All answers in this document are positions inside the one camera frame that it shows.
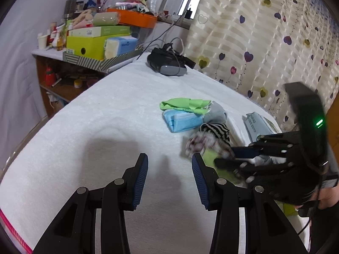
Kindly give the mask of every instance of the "red bottle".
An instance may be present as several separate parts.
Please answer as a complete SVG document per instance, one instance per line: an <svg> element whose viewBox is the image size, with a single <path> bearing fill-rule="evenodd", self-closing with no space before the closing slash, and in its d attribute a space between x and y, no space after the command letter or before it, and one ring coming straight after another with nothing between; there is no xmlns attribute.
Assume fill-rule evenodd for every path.
<svg viewBox="0 0 339 254"><path fill-rule="evenodd" d="M53 72L52 68L47 67L46 76L45 76L46 86L51 87L55 83L56 80L57 80L57 77L55 73Z"/></svg>

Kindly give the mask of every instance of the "white cup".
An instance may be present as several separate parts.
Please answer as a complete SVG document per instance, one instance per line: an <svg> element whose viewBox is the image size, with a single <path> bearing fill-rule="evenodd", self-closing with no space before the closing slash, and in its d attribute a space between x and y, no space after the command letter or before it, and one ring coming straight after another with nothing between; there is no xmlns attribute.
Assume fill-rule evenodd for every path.
<svg viewBox="0 0 339 254"><path fill-rule="evenodd" d="M38 36L38 46L40 50L44 50L47 46L47 35Z"/></svg>

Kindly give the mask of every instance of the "baseboard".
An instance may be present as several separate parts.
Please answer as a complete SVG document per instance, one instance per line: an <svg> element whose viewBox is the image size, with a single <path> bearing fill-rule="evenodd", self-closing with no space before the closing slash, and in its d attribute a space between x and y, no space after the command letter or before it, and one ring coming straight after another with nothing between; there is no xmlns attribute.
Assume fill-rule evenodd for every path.
<svg viewBox="0 0 339 254"><path fill-rule="evenodd" d="M3 176L5 175L7 169L12 164L14 159L18 156L21 150L27 145L27 143L36 135L36 133L48 122L48 120L49 120L48 116L45 116L43 119L41 119L40 122L33 129L31 129L28 135L20 142L20 144L13 152L12 156L10 156L6 161L5 167L3 169L0 169L0 182L2 181Z"/></svg>

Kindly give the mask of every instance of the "green led light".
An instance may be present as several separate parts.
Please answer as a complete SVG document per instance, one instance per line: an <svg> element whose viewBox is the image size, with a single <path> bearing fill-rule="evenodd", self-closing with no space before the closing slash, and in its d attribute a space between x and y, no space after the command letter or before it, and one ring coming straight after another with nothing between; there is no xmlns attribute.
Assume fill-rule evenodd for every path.
<svg viewBox="0 0 339 254"><path fill-rule="evenodd" d="M319 124L321 124L323 122L322 119L320 119L317 123L316 123L316 126L318 126Z"/></svg>

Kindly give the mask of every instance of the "gray and white striped tray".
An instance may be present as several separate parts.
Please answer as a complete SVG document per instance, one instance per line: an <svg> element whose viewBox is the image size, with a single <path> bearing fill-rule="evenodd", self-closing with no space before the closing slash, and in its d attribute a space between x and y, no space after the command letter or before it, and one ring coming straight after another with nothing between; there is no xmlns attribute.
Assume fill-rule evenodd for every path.
<svg viewBox="0 0 339 254"><path fill-rule="evenodd" d="M110 73L108 69L116 64L124 62L128 59L136 57L142 53L142 48L138 48L134 51L124 53L117 57L113 57L107 60L96 60L88 57L68 54L67 52L63 52L62 60L71 64L75 64L81 67L86 67L91 70L96 70L99 72Z"/></svg>

